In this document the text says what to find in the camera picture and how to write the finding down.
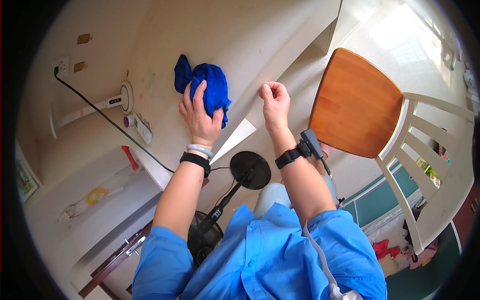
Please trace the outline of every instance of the red clothing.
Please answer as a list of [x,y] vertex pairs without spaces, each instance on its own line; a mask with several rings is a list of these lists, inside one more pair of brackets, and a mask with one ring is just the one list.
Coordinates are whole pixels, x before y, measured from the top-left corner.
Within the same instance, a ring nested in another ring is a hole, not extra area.
[[400,253],[400,247],[398,246],[387,249],[388,240],[375,243],[372,247],[373,250],[375,250],[375,254],[377,254],[377,259],[384,258],[387,254],[390,254],[392,258],[395,258]]

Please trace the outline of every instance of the light blue jeans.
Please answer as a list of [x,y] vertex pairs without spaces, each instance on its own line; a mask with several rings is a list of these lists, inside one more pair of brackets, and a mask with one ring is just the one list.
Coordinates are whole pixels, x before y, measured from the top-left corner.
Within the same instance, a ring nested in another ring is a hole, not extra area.
[[[335,183],[330,179],[330,177],[322,176],[325,180],[325,183],[332,194],[333,200],[335,204],[338,203],[336,199],[336,187]],[[267,210],[272,207],[273,203],[280,203],[285,205],[286,207],[292,209],[292,203],[290,202],[290,198],[288,197],[287,190],[285,189],[285,185],[281,183],[270,183],[267,184],[258,195],[257,204],[255,205],[255,209],[253,213],[257,217],[263,216]]]

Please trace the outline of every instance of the green wall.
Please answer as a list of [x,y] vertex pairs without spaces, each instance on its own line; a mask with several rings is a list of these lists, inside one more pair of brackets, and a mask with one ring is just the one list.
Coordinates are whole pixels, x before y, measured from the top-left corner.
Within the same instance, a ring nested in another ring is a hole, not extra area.
[[[396,166],[398,166],[398,162],[391,166],[390,170],[393,170]],[[410,197],[417,189],[418,186],[415,181],[410,180],[410,174],[404,169],[401,168],[395,175],[394,175],[400,189],[402,190],[403,194],[406,198]],[[366,189],[373,186],[379,180],[384,178],[383,175],[379,176],[377,179],[372,181],[369,185],[358,191],[358,193],[354,194],[353,196],[349,197],[345,200],[345,202],[355,198]],[[393,194],[393,190],[388,184],[387,181],[382,183],[378,186],[375,190],[370,192],[365,197],[361,198],[357,201],[357,214],[358,214],[358,225],[360,227],[367,225],[368,223],[374,221],[375,219],[381,217],[383,214],[394,208],[398,205],[398,201]],[[355,216],[355,205],[352,203],[346,205],[343,209],[349,211],[353,215],[353,219],[357,221]]]

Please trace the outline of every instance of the blue towel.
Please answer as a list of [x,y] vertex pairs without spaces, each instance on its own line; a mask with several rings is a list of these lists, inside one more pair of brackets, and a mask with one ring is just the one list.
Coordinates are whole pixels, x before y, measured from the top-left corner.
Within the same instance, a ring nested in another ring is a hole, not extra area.
[[207,81],[207,89],[204,91],[205,111],[212,117],[215,109],[223,107],[222,129],[224,129],[228,122],[227,111],[231,101],[228,99],[227,79],[222,69],[215,65],[203,63],[196,66],[192,72],[187,57],[183,54],[180,55],[175,66],[175,89],[177,92],[183,94],[191,80],[190,98],[193,99],[195,90],[204,79]]

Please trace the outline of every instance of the chair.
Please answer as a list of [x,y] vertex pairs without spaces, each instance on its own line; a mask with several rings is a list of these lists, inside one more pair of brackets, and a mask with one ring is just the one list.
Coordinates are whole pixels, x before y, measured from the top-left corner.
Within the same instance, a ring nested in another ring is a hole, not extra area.
[[[419,102],[467,120],[462,136],[418,117]],[[420,254],[453,219],[473,184],[473,122],[473,112],[429,96],[402,92],[366,59],[338,48],[318,87],[309,127],[325,144],[376,160],[402,208],[415,253]],[[441,144],[449,152],[450,163],[414,136],[412,127]],[[439,189],[405,152],[405,144],[435,170],[443,182]],[[395,158],[427,202],[417,220],[389,170]]]

